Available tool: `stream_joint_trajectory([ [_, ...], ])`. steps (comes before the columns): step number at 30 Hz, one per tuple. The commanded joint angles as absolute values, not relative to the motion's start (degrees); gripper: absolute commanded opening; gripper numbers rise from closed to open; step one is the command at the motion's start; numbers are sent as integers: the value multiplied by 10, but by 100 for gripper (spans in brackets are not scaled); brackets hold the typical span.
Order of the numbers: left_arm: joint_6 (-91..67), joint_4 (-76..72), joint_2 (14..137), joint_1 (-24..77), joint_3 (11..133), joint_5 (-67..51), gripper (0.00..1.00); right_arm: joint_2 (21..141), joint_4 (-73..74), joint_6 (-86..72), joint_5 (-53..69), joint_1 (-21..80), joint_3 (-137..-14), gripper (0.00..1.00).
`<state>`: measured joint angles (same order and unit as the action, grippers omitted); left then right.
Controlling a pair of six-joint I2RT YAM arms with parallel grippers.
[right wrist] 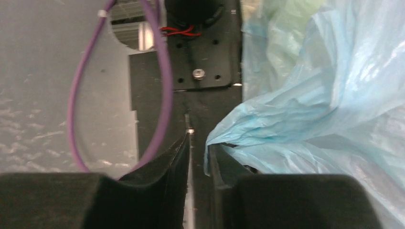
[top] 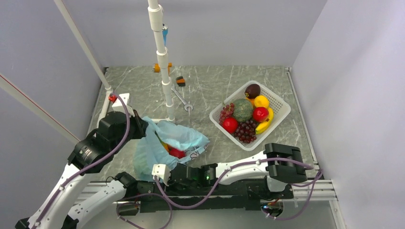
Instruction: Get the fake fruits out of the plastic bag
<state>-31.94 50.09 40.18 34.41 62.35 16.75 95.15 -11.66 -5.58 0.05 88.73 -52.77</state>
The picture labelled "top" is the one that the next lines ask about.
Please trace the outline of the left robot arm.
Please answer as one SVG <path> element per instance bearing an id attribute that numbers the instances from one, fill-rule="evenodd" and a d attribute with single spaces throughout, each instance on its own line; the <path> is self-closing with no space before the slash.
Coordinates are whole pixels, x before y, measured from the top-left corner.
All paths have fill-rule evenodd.
<path id="1" fill-rule="evenodd" d="M 121 172 L 107 188 L 75 204 L 93 176 L 112 161 L 128 141 L 146 136 L 148 125 L 135 110 L 107 113 L 98 128 L 75 145 L 60 180 L 46 201 L 31 217 L 20 219 L 15 228 L 80 229 L 114 201 L 132 200 L 137 194 L 137 181 L 127 172 Z"/>

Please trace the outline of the red yellow fake apple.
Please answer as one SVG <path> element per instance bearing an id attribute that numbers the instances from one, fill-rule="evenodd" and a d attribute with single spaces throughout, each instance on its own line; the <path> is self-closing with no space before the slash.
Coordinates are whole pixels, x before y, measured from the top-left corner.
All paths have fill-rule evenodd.
<path id="1" fill-rule="evenodd" d="M 174 157 L 178 158 L 178 159 L 182 159 L 182 158 L 186 157 L 185 152 L 180 151 L 180 150 L 178 150 L 176 148 L 170 148 L 169 149 L 169 154 L 171 156 L 174 156 Z"/>

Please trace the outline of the light blue plastic bag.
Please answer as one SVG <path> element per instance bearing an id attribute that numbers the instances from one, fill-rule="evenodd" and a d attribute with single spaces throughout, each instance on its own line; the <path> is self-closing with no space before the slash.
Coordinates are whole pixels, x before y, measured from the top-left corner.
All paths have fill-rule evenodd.
<path id="1" fill-rule="evenodd" d="M 133 156 L 134 177 L 141 181 L 153 181 L 152 169 L 154 164 L 165 164 L 173 170 L 177 164 L 188 164 L 203 154 L 210 140 L 195 129 L 177 125 L 167 120 L 158 123 L 148 116 L 143 117 L 149 125 L 146 136 L 137 142 Z M 162 145 L 180 150 L 185 157 L 171 156 Z"/>

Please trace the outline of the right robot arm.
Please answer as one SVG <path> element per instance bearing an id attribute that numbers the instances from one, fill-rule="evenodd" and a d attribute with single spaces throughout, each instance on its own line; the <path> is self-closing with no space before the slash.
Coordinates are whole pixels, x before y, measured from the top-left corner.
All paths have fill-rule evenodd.
<path id="1" fill-rule="evenodd" d="M 265 177 L 263 192 L 275 198 L 287 184 L 307 181 L 306 171 L 313 166 L 303 163 L 301 150 L 296 146 L 266 144 L 263 151 L 234 162 L 189 167 L 178 164 L 170 171 L 169 186 L 181 188 L 231 185 L 254 177 Z"/>

